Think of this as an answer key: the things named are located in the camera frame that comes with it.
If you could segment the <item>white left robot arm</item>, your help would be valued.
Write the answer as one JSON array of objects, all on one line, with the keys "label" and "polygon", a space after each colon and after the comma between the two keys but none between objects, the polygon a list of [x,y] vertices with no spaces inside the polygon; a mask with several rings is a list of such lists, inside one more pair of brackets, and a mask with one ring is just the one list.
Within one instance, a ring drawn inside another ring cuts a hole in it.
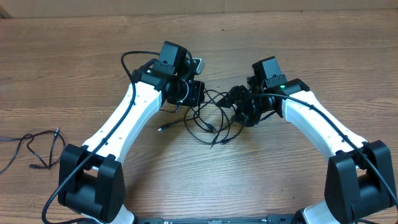
[{"label": "white left robot arm", "polygon": [[81,146],[66,146],[55,198],[82,215],[76,223],[135,222],[124,206],[126,156],[146,122],[165,102],[188,107],[203,102],[205,84],[194,80],[202,69],[199,58],[181,63],[153,58],[128,73],[131,84],[126,95],[104,125]]}]

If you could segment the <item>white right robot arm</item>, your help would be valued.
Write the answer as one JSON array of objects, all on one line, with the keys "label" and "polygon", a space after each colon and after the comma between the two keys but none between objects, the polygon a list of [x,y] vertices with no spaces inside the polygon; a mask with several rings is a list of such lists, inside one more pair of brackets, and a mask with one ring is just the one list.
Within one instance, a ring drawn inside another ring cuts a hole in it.
[{"label": "white right robot arm", "polygon": [[262,114],[277,114],[297,127],[327,163],[324,199],[301,208],[279,223],[359,223],[397,206],[390,149],[367,141],[339,122],[317,100],[309,86],[288,80],[275,57],[252,65],[248,87],[234,86],[217,106],[235,106],[234,120],[254,126]]}]

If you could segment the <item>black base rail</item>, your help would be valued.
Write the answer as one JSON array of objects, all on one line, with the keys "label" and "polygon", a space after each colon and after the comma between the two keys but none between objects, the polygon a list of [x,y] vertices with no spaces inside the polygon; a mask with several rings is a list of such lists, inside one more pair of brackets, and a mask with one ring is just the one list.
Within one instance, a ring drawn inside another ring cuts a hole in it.
[{"label": "black base rail", "polygon": [[276,214],[265,217],[233,217],[233,218],[137,218],[137,224],[303,224],[293,214]]}]

